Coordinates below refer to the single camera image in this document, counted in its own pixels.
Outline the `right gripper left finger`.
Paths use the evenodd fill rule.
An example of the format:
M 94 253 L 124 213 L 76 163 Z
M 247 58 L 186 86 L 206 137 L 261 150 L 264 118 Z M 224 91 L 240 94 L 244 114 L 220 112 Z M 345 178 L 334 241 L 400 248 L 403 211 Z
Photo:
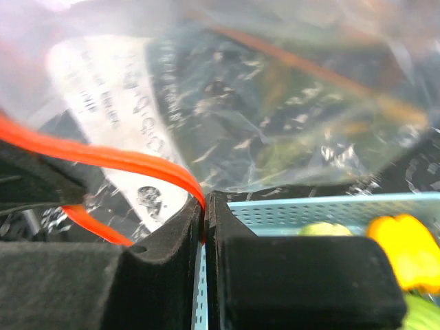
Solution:
M 131 247 L 2 243 L 2 329 L 190 329 L 202 211 Z

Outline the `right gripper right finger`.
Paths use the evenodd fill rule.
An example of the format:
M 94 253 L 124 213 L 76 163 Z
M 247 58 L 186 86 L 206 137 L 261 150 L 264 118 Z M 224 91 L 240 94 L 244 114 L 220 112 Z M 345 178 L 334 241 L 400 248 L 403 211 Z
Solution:
M 397 329 L 406 303 L 381 247 L 352 236 L 206 236 L 210 329 Z

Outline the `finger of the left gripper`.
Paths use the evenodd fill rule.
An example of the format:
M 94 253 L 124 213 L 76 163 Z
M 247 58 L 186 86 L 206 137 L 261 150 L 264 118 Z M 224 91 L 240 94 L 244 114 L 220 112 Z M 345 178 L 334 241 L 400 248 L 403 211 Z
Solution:
M 44 159 L 1 142 L 1 214 L 40 207 L 76 205 L 86 193 L 78 181 Z

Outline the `clear zip top bag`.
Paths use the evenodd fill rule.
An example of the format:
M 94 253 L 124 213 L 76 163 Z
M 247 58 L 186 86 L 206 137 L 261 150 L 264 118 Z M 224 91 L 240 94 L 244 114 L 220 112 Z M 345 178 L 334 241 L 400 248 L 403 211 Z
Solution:
M 229 201 L 436 192 L 438 1 L 2 1 L 1 115 Z

